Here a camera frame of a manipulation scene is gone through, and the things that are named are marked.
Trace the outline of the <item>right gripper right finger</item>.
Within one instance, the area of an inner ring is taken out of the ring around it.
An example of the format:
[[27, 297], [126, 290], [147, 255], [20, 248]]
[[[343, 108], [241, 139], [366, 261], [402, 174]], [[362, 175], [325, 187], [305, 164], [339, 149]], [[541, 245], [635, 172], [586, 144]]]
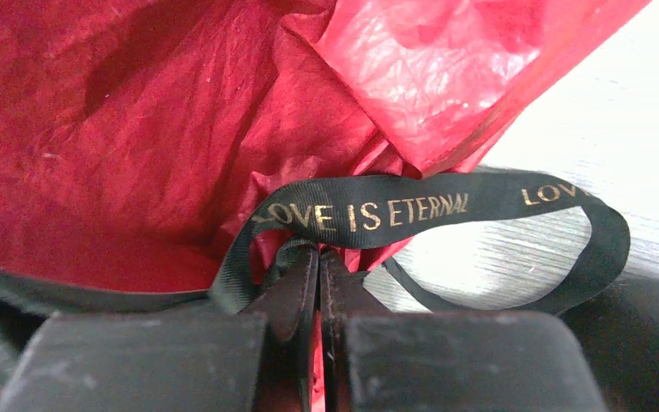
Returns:
[[579, 342], [524, 311], [392, 312], [339, 254], [319, 259], [329, 411], [603, 411]]

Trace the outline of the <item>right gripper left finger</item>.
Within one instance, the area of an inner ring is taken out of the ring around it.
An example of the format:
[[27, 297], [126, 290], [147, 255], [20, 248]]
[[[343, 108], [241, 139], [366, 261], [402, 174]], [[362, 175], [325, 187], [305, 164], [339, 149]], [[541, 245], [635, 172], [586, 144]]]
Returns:
[[318, 252], [240, 313], [55, 316], [36, 332], [0, 411], [307, 411]]

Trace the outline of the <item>black gold-lettered ribbon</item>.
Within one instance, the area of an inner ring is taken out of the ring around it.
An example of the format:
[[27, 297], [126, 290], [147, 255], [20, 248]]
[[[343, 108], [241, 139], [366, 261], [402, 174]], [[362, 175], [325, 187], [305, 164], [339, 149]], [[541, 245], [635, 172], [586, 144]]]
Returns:
[[589, 220], [589, 242], [566, 278], [528, 303], [531, 311], [561, 314], [596, 297], [620, 276], [630, 251], [630, 230], [619, 212], [584, 189], [552, 175], [522, 171], [444, 173], [422, 180], [373, 175], [284, 185], [241, 228], [208, 296], [231, 314], [257, 298], [251, 243], [269, 230], [291, 230], [304, 243], [367, 250], [435, 227], [522, 219], [576, 207]]

